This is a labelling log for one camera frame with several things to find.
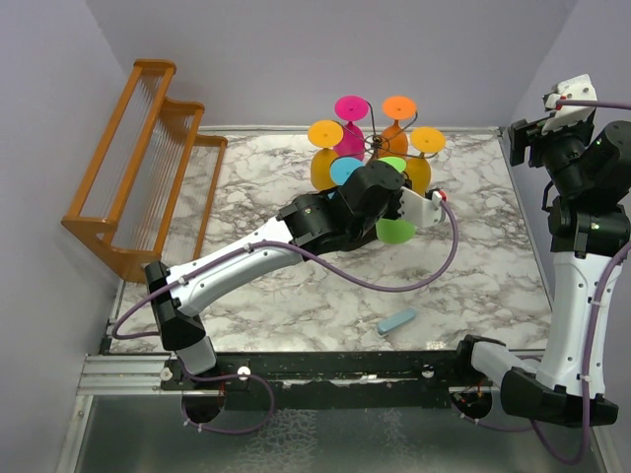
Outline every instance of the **blue eraser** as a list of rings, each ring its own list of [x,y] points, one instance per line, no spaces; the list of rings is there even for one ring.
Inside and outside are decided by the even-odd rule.
[[[395,315],[379,322],[377,324],[377,331],[380,335],[388,335],[388,333],[392,330],[414,320],[414,317],[416,317],[416,310],[413,308],[407,308],[406,310],[397,312]]]

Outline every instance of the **marble surface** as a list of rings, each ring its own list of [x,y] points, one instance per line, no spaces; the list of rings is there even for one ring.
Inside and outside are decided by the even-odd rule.
[[[543,348],[550,307],[497,138],[454,135],[431,160],[432,185],[447,191],[460,226],[448,272],[423,290],[384,294],[354,286],[312,262],[285,268],[239,288],[202,313],[218,351],[440,350],[466,334],[503,340],[511,348]],[[229,137],[202,254],[258,228],[300,193],[312,190],[316,148],[305,135]],[[204,149],[191,166],[175,209],[164,260],[190,259],[212,166]],[[403,245],[372,242],[324,258],[364,280],[400,286],[426,277],[445,261],[448,223]],[[127,285],[119,314],[146,290]],[[377,323],[413,307],[417,317],[386,337]],[[122,333],[154,329],[148,307]],[[156,337],[113,341],[113,352],[161,351]]]

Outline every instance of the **wall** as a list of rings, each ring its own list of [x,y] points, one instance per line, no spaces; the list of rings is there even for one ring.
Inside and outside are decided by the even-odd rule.
[[[589,73],[598,97],[603,100],[631,100],[631,33],[628,21],[631,3],[623,0],[581,0],[570,15],[562,33],[541,63],[527,92],[517,106],[513,120],[537,119],[543,116],[540,96],[550,87],[579,74]],[[629,112],[599,110],[596,133],[617,119],[631,119]],[[549,253],[551,237],[545,214],[539,206],[543,187],[549,181],[544,169],[529,169],[527,165],[513,168],[513,178],[522,197],[524,211],[539,252],[545,277],[553,287],[552,257]],[[623,200],[631,213],[631,198]],[[605,348],[605,382],[607,397],[621,406],[618,423],[612,432],[621,460],[631,470],[631,408],[625,402],[631,391],[628,370],[631,318],[631,264],[627,263],[618,280],[613,296],[607,327]]]
[[[409,95],[424,123],[506,123],[575,0],[87,0],[124,70],[166,57],[203,124],[309,125]]]
[[[125,76],[82,0],[4,0],[0,31],[0,470],[50,472],[115,290],[59,221]]]

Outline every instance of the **blue disc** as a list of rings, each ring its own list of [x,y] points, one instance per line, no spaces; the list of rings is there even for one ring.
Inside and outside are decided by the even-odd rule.
[[[331,165],[331,179],[336,185],[342,185],[355,169],[363,165],[357,158],[339,158]]]

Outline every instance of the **wooden dish rack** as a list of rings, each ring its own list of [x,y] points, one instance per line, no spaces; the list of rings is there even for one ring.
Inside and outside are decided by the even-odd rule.
[[[228,140],[197,134],[204,106],[175,101],[167,60],[139,59],[61,224],[125,281],[161,259],[194,147],[217,148],[195,249],[199,257]]]

